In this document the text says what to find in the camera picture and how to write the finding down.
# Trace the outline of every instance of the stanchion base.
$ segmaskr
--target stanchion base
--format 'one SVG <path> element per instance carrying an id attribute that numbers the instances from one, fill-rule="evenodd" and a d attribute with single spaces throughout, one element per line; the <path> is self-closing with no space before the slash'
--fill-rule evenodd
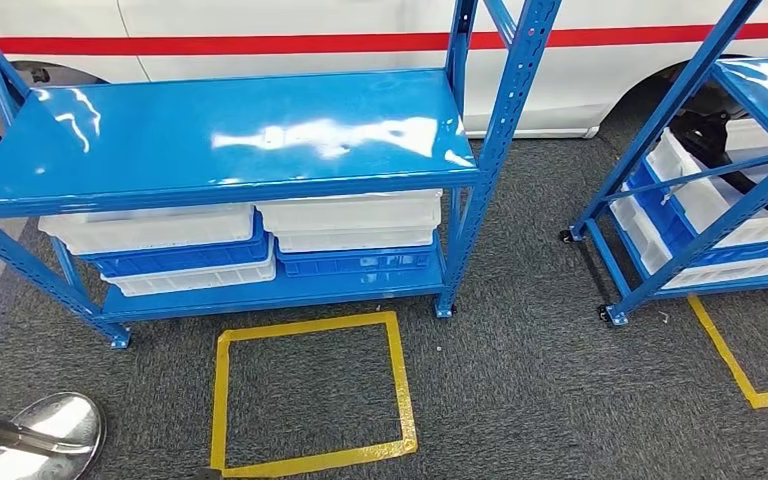
<path id="1" fill-rule="evenodd" d="M 98 455 L 107 430 L 107 420 L 98 405 L 72 392 L 55 393 L 37 401 L 16 415 L 13 422 L 92 448 L 71 455 L 38 455 L 0 448 L 0 480 L 77 479 Z"/>

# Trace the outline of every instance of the shelving unit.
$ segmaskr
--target shelving unit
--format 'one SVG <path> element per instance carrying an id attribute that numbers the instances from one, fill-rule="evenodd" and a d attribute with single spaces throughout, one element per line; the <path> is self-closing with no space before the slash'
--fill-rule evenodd
<path id="1" fill-rule="evenodd" d="M 0 218 L 451 189 L 448 248 L 429 268 L 322 282 L 279 266 L 249 285 L 141 297 L 111 286 L 97 306 L 56 239 L 62 276 L 1 230 L 0 258 L 114 348 L 135 320 L 429 294 L 451 316 L 560 5 L 528 0 L 514 23 L 485 3 L 509 53 L 477 158 L 462 125 L 477 0 L 457 1 L 439 69 L 29 89 L 0 52 Z"/>
<path id="2" fill-rule="evenodd" d="M 614 213 L 608 208 L 614 202 L 632 195 L 665 187 L 677 187 L 700 178 L 768 164 L 768 155 L 765 155 L 749 161 L 703 170 L 693 175 L 681 176 L 667 181 L 656 181 L 644 187 L 624 188 L 624 185 L 628 185 L 627 182 L 635 172 L 635 168 L 642 163 L 650 147 L 661 136 L 668 122 L 684 105 L 685 101 L 711 78 L 719 81 L 723 88 L 740 102 L 768 132 L 768 58 L 718 60 L 725 47 L 734 39 L 761 1 L 732 1 L 696 55 L 682 70 L 681 75 L 654 114 L 619 159 L 617 166 L 608 175 L 587 208 L 569 230 L 561 232 L 561 239 L 566 242 L 582 241 L 585 235 L 589 234 L 605 261 L 621 299 L 615 304 L 600 307 L 600 315 L 613 325 L 626 324 L 628 313 L 652 298 L 768 288 L 768 275 L 678 288 L 664 288 L 671 279 L 685 268 L 702 263 L 707 258 L 706 254 L 720 240 L 768 204 L 768 176 L 743 195 L 737 203 L 732 205 L 708 228 L 692 238 L 681 251 L 673 252 L 672 258 L 651 274 L 640 263 L 641 254 L 635 248 L 634 242 L 616 223 L 617 219 Z M 622 244 L 640 273 L 641 283 L 634 288 L 629 285 L 626 276 L 619 268 L 613 252 L 608 247 L 597 225 L 597 219 L 602 214 L 607 214 L 614 221 Z"/>

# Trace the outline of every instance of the blue plastic crate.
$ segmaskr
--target blue plastic crate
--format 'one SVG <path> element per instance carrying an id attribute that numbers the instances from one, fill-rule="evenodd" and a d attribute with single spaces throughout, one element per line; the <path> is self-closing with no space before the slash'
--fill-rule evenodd
<path id="1" fill-rule="evenodd" d="M 649 163 L 640 162 L 637 169 L 629 176 L 629 189 L 640 188 L 659 182 L 657 175 Z M 674 196 L 664 201 L 669 188 L 656 188 L 637 193 L 637 199 L 643 210 L 652 220 L 661 238 L 673 255 L 678 254 L 690 241 L 696 238 L 696 230 L 687 219 L 684 207 Z M 733 245 L 729 247 L 712 248 L 700 254 L 699 258 L 690 264 L 692 267 L 716 265 L 720 263 L 738 262 L 768 258 L 768 242 Z"/>
<path id="2" fill-rule="evenodd" d="M 108 278 L 262 262 L 269 255 L 269 234 L 255 212 L 252 238 L 241 242 L 81 255 Z"/>
<path id="3" fill-rule="evenodd" d="M 436 255 L 438 243 L 435 233 L 434 243 L 421 247 L 281 253 L 280 245 L 279 241 L 277 257 L 284 265 L 287 276 L 306 277 L 336 273 L 424 269 L 432 261 L 432 255 Z"/>

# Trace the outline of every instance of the floor marking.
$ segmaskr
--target floor marking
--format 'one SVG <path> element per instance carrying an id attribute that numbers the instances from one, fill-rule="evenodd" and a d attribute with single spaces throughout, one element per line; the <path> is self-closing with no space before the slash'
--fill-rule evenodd
<path id="1" fill-rule="evenodd" d="M 393 369 L 396 403 L 399 409 L 399 420 L 402 429 L 401 440 L 243 467 L 228 467 L 225 465 L 225 442 L 228 428 L 229 350 L 231 342 L 376 324 L 384 324 L 387 329 L 387 343 L 390 347 L 390 363 Z M 297 475 L 398 457 L 415 452 L 417 449 L 416 427 L 414 425 L 410 392 L 408 391 L 407 370 L 405 369 L 402 340 L 399 335 L 399 323 L 395 312 L 378 312 L 267 327 L 226 330 L 219 336 L 217 341 L 216 381 L 214 385 L 210 466 L 211 468 L 221 470 L 222 475 L 226 478 Z"/>
<path id="2" fill-rule="evenodd" d="M 699 322 L 705 327 L 705 331 L 717 348 L 720 357 L 722 357 L 729 370 L 731 370 L 731 375 L 734 377 L 734 381 L 737 383 L 740 391 L 743 392 L 743 396 L 749 401 L 749 405 L 752 406 L 752 408 L 767 408 L 768 392 L 759 393 L 755 391 L 755 387 L 752 386 L 749 377 L 747 377 L 743 369 L 740 368 L 737 359 L 734 358 L 734 354 L 729 350 L 725 339 L 720 335 L 720 332 L 717 330 L 717 327 L 714 325 L 711 316 L 708 315 L 708 311 L 705 310 L 699 297 L 691 295 L 687 297 L 687 301 L 690 303 L 690 307 L 693 308 L 694 313 L 696 313 L 696 317 L 699 318 Z"/>

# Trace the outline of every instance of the white plastic crate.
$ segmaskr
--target white plastic crate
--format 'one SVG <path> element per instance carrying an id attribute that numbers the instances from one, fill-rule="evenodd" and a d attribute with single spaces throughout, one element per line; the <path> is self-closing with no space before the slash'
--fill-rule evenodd
<path id="1" fill-rule="evenodd" d="M 284 253 L 358 250 L 364 248 L 418 247 L 431 245 L 434 228 L 364 228 L 275 233 Z"/>
<path id="2" fill-rule="evenodd" d="M 268 282 L 275 279 L 275 242 L 270 236 L 269 256 L 262 262 L 101 279 L 119 287 L 126 297 Z"/>
<path id="3" fill-rule="evenodd" d="M 631 238 L 640 253 L 640 261 L 652 274 L 663 266 L 672 254 L 661 239 L 657 228 L 634 197 L 624 197 L 611 204 L 611 211 L 620 227 Z M 768 275 L 768 258 L 706 265 L 684 269 L 664 289 L 688 285 L 724 282 Z"/>
<path id="4" fill-rule="evenodd" d="M 73 213 L 41 217 L 39 229 L 75 255 L 245 241 L 252 236 L 248 203 Z"/>
<path id="5" fill-rule="evenodd" d="M 263 226 L 282 252 L 430 245 L 442 190 L 258 202 Z"/>
<path id="6" fill-rule="evenodd" d="M 727 152 L 735 163 L 768 154 L 768 134 L 752 119 L 727 124 Z M 701 170 L 698 161 L 685 150 L 669 129 L 646 160 L 661 180 L 691 175 Z M 744 173 L 761 181 L 768 165 L 747 169 Z M 685 210 L 687 220 L 697 233 L 704 231 L 741 198 L 740 192 L 719 177 L 694 180 L 672 189 Z M 768 242 L 768 212 L 761 210 L 754 217 L 722 239 L 714 248 L 749 243 Z"/>

